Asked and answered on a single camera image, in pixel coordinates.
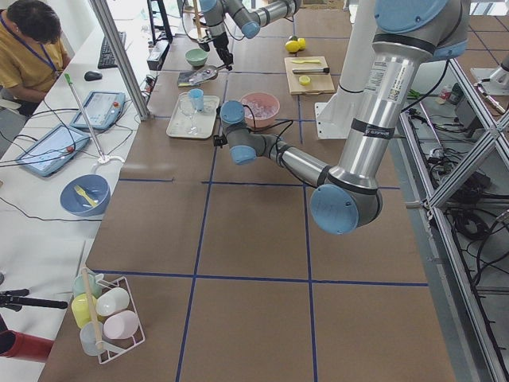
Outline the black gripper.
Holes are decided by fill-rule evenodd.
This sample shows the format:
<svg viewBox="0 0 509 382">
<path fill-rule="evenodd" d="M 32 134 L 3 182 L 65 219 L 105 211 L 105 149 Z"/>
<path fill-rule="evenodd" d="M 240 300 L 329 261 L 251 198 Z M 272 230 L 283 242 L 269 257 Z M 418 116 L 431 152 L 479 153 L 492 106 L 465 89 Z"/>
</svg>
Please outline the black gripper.
<svg viewBox="0 0 509 382">
<path fill-rule="evenodd" d="M 223 147 L 227 145 L 227 138 L 223 134 L 214 134 L 212 138 L 214 147 Z"/>
<path fill-rule="evenodd" d="M 210 44 L 214 45 L 216 53 L 221 60 L 221 65 L 216 67 L 217 71 L 222 69 L 232 70 L 233 54 L 229 51 L 228 43 L 229 40 L 225 33 L 221 33 L 215 37 L 202 37 L 198 40 L 199 47 L 205 52 L 209 52 L 211 50 Z"/>
</svg>

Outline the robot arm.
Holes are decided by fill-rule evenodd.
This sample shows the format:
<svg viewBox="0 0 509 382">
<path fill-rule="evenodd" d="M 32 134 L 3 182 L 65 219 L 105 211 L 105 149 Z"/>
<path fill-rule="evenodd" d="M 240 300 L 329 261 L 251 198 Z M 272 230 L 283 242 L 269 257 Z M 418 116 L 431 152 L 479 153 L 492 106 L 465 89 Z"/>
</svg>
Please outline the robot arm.
<svg viewBox="0 0 509 382">
<path fill-rule="evenodd" d="M 367 28 L 371 62 L 361 71 L 365 85 L 337 165 L 286 144 L 279 137 L 252 132 L 243 105 L 230 100 L 220 108 L 224 142 L 238 165 L 266 157 L 313 188 L 311 213 L 324 231 L 341 235 L 371 223 L 383 197 L 375 175 L 393 138 L 419 67 L 458 57 L 466 48 L 467 1 L 371 1 L 359 11 L 355 30 Z"/>
<path fill-rule="evenodd" d="M 206 24 L 205 37 L 199 38 L 198 45 L 206 52 L 210 51 L 212 43 L 223 62 L 221 68 L 232 70 L 233 54 L 228 49 L 228 36 L 224 19 L 227 15 L 240 28 L 247 39 L 254 38 L 260 29 L 271 22 L 295 15 L 301 8 L 302 1 L 281 0 L 273 1 L 268 6 L 255 10 L 248 10 L 241 1 L 202 0 L 200 9 Z"/>
</svg>

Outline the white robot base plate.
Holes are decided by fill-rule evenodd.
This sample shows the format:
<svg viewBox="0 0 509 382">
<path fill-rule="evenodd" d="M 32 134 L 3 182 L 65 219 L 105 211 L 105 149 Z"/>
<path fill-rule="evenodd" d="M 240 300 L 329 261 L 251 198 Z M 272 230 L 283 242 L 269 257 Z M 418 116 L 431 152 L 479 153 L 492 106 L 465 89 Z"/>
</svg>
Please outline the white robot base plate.
<svg viewBox="0 0 509 382">
<path fill-rule="evenodd" d="M 330 99 L 327 103 L 315 103 L 318 138 L 346 139 L 361 104 L 361 100 L 341 101 L 339 99 Z"/>
</svg>

